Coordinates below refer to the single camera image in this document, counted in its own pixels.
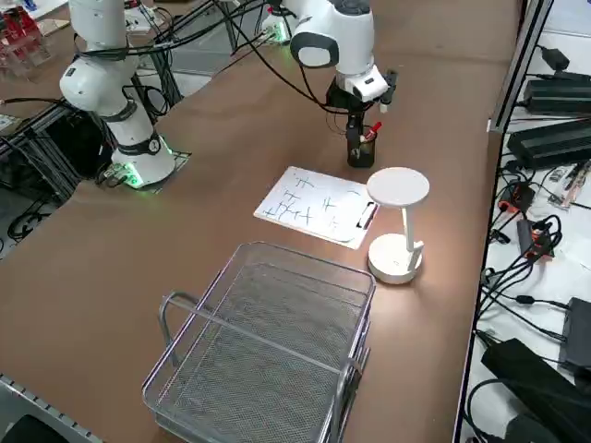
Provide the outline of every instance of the clipboard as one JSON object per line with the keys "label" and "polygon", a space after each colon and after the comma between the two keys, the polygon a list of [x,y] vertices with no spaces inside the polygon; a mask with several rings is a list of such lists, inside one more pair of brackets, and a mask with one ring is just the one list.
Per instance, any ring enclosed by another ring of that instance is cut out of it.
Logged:
{"label": "clipboard", "polygon": [[365,185],[290,166],[253,215],[358,249],[378,208]]}

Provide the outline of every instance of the basket handle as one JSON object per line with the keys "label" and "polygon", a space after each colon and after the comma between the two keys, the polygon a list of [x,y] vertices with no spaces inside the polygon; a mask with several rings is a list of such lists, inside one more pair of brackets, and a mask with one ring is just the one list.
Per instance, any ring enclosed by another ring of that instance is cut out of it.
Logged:
{"label": "basket handle", "polygon": [[[166,321],[166,309],[168,308],[168,304],[170,303],[170,301],[177,297],[183,298],[194,305],[197,305],[199,303],[199,300],[197,298],[193,297],[192,295],[189,295],[188,293],[174,292],[164,297],[163,301],[160,303],[160,309],[158,309],[158,322],[160,323],[160,330],[162,331],[164,336],[164,344],[166,345],[166,349],[173,345],[173,337],[170,334],[168,322]],[[189,324],[189,321],[190,318],[188,321],[185,322],[185,325],[183,325],[183,327],[179,331],[179,334],[182,333],[183,329]],[[170,358],[173,365],[178,366],[178,357],[176,356],[175,350],[172,350],[170,352]]]}
{"label": "basket handle", "polygon": [[359,378],[363,376],[363,370],[369,358],[369,348],[366,348],[361,359],[358,362],[355,358],[347,359],[344,364],[343,371],[339,376],[339,381],[336,388],[336,395],[334,396],[334,403],[332,404],[332,423],[331,434],[329,436],[330,443],[339,443],[343,438],[344,427],[348,418],[349,409],[353,406],[353,398],[349,399],[347,403],[344,402],[344,390],[347,385],[349,370],[353,370],[353,374],[358,374]]}

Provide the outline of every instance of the pen holder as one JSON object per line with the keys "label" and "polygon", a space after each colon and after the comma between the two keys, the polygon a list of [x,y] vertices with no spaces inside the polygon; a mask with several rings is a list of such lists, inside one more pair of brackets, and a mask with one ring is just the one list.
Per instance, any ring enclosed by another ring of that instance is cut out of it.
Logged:
{"label": "pen holder", "polygon": [[[371,131],[371,126],[363,126],[363,135],[367,136]],[[347,163],[354,168],[371,168],[376,160],[376,134],[372,140],[364,141],[359,144],[359,148],[353,147],[347,143]]]}

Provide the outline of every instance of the metal mesh basket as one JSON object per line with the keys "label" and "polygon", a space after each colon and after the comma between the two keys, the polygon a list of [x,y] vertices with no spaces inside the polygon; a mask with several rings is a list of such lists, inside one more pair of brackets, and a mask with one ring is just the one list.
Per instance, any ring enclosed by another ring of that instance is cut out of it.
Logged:
{"label": "metal mesh basket", "polygon": [[[191,442],[337,441],[368,356],[374,290],[365,272],[242,245],[200,301],[165,297],[168,348],[144,401],[162,427]],[[174,340],[170,304],[191,313]]]}

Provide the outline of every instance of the red pen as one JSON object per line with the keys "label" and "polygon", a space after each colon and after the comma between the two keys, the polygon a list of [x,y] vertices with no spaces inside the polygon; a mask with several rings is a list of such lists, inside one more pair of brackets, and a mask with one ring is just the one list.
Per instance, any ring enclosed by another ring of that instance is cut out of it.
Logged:
{"label": "red pen", "polygon": [[366,143],[378,136],[378,131],[381,128],[381,122],[376,123],[365,136],[361,136],[361,142]]}

